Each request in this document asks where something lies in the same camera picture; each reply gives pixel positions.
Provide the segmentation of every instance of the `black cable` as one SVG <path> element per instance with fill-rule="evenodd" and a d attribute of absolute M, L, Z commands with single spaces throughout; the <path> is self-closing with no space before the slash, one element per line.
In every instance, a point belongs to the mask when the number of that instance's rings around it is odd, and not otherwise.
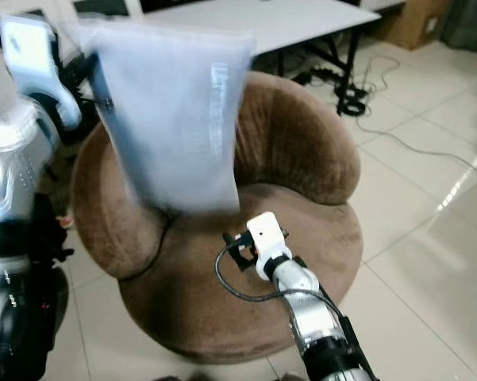
<path fill-rule="evenodd" d="M 378 89 L 377 88 L 377 85 L 375 85 L 374 83 L 370 83 L 367 81 L 367 77 L 368 77 L 368 74 L 370 73 L 370 70 L 371 70 L 371 63 L 373 60 L 377 59 L 377 58 L 382 58 L 382 59 L 386 59 L 386 60 L 391 60 L 391 61 L 394 61 L 395 65 L 392 66 L 392 67 L 389 67 L 387 68 L 385 71 L 383 71 L 380 75 L 380 78 L 384 84 L 384 87 L 381 88 L 381 89 Z M 380 92 L 380 91 L 383 91 L 383 90 L 386 90 L 388 89 L 388 83 L 385 79 L 385 76 L 387 73 L 391 72 L 391 71 L 394 71 L 394 70 L 397 70 L 399 69 L 401 66 L 400 64 L 400 61 L 396 60 L 395 58 L 393 57 L 389 57 L 389 56 L 374 56 L 374 57 L 371 57 L 368 62 L 367 62 L 367 68 L 365 69 L 365 72 L 364 72 L 364 80 L 362 81 L 362 88 L 365 88 L 365 84 L 366 83 L 369 83 L 371 85 L 371 89 L 369 89 L 369 97 L 368 99 L 365 101 L 365 106 L 367 108 L 367 111 L 368 111 L 368 114 L 364 114 L 364 115 L 360 115 L 359 117 L 356 117 L 355 120 L 356 120 L 356 126 L 363 132 L 365 133 L 374 133 L 376 135 L 380 135 L 380 136 L 387 136 L 389 137 L 390 139 L 393 139 L 395 141 L 397 141 L 400 145 L 404 146 L 405 148 L 408 148 L 409 150 L 413 151 L 413 152 L 416 152 L 416 153 L 421 153 L 423 155 L 431 155 L 431 156 L 442 156 L 442 157 L 449 157 L 449 158 L 452 158 L 454 160 L 457 160 L 457 161 L 460 161 L 462 164 L 466 165 L 467 167 L 469 167 L 471 170 L 475 171 L 477 173 L 477 167 L 474 166 L 472 163 L 468 162 L 467 160 L 463 159 L 462 157 L 458 156 L 458 155 L 455 155 L 453 153 L 448 153 L 448 152 L 438 152 L 438 151 L 428 151 L 428 150 L 424 150 L 424 149 L 419 149 L 419 148 L 415 148 L 413 147 L 412 145 L 410 144 L 407 144 L 405 141 L 403 141 L 402 139 L 400 139 L 399 137 L 396 137 L 393 133 L 389 133 L 387 131 L 378 131 L 378 130 L 374 130 L 374 129 L 366 129 L 365 127 L 363 127 L 360 122 L 359 122 L 359 119 L 360 117 L 362 116 L 366 116 L 366 117 L 369 117 L 371 116 L 372 114 L 372 110 L 371 110 L 371 107 L 368 105 L 368 103 L 370 103 L 371 101 L 371 96 L 375 95 L 376 93 Z"/>
<path fill-rule="evenodd" d="M 230 250 L 233 247 L 233 245 L 227 245 L 225 246 L 218 254 L 217 258 L 215 258 L 215 274 L 217 275 L 217 278 L 219 279 L 219 282 L 222 283 L 222 286 L 229 291 L 231 294 L 236 296 L 237 298 L 240 298 L 242 300 L 245 300 L 246 302 L 253 302 L 253 303 L 258 303 L 258 302 L 266 302 L 268 300 L 272 300 L 275 298 L 281 298 L 285 295 L 289 294 L 307 294 L 314 296 L 315 298 L 318 298 L 319 300 L 323 301 L 339 318 L 342 318 L 344 315 L 339 311 L 335 303 L 330 299 L 325 297 L 323 294 L 320 294 L 316 291 L 312 290 L 303 290 L 303 289 L 291 289 L 291 290 L 284 290 L 284 291 L 277 291 L 277 292 L 272 292 L 271 294 L 266 294 L 266 295 L 258 295 L 258 296 L 253 296 L 253 295 L 247 295 L 247 294 L 242 294 L 241 292 L 235 290 L 227 281 L 224 279 L 221 273 L 221 259 L 222 257 L 227 253 L 228 250 Z"/>

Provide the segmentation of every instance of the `translucent bag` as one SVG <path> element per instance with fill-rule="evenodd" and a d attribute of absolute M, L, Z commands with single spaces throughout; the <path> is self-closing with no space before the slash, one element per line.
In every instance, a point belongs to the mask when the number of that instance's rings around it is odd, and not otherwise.
<path fill-rule="evenodd" d="M 91 81 L 134 194 L 184 212 L 237 210 L 235 120 L 254 42 L 127 21 L 86 20 L 71 30 L 99 65 Z"/>

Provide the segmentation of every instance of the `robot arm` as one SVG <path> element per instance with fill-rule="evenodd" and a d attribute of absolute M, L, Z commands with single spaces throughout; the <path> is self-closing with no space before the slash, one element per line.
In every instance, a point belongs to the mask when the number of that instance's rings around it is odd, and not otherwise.
<path fill-rule="evenodd" d="M 248 230 L 227 240 L 216 260 L 217 277 L 228 291 L 251 302 L 284 297 L 298 351 L 311 381 L 377 381 L 349 319 L 342 315 L 317 280 L 284 241 L 285 233 L 272 212 L 247 222 Z M 250 297 L 235 291 L 223 280 L 218 261 L 228 250 L 252 246 L 257 255 L 256 272 L 273 282 L 278 293 Z"/>
<path fill-rule="evenodd" d="M 59 140 L 70 140 L 67 131 L 79 127 L 82 116 L 87 124 L 97 120 L 79 93 L 96 58 L 77 56 L 63 67 L 56 34 L 40 18 L 2 16 L 0 36 L 21 94 L 0 109 L 0 222 L 25 221 Z"/>

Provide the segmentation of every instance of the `round chair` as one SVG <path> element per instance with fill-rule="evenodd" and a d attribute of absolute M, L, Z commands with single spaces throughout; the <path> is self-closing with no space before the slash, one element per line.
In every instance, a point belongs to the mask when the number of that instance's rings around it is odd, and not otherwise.
<path fill-rule="evenodd" d="M 71 185 L 75 222 L 95 262 L 117 278 L 133 320 L 172 351 L 213 364 L 277 352 L 293 338 L 282 300 L 248 303 L 218 282 L 222 233 L 264 211 L 289 232 L 287 246 L 340 302 L 358 271 L 360 225 L 346 202 L 360 175 L 356 147 L 328 106 L 287 79 L 251 72 L 237 120 L 240 213 L 173 217 L 135 203 L 106 130 L 82 146 Z M 226 256 L 224 277 L 246 294 L 273 286 Z"/>

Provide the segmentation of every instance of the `chair cushion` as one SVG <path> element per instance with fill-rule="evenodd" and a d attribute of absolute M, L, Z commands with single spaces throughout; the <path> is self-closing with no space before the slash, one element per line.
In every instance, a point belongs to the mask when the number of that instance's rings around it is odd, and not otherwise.
<path fill-rule="evenodd" d="M 235 179 L 284 185 L 319 204 L 348 200 L 360 177 L 355 142 L 334 109 L 289 79 L 250 72 L 237 121 Z"/>
<path fill-rule="evenodd" d="M 213 262 L 225 246 L 222 233 L 240 233 L 251 217 L 274 212 L 290 234 L 288 247 L 305 260 L 336 302 L 344 297 L 360 265 L 361 231 L 349 205 L 314 204 L 292 190 L 265 183 L 242 187 L 239 193 L 239 216 L 176 218 L 148 270 L 120 281 L 128 311 L 148 335 L 208 363 L 250 360 L 293 344 L 281 300 L 245 302 L 218 282 Z M 254 267 L 242 273 L 229 256 L 221 269 L 246 294 L 274 290 Z"/>
<path fill-rule="evenodd" d="M 83 243 L 108 274 L 133 277 L 156 257 L 167 218 L 158 209 L 139 204 L 127 190 L 102 123 L 78 156 L 71 202 Z"/>

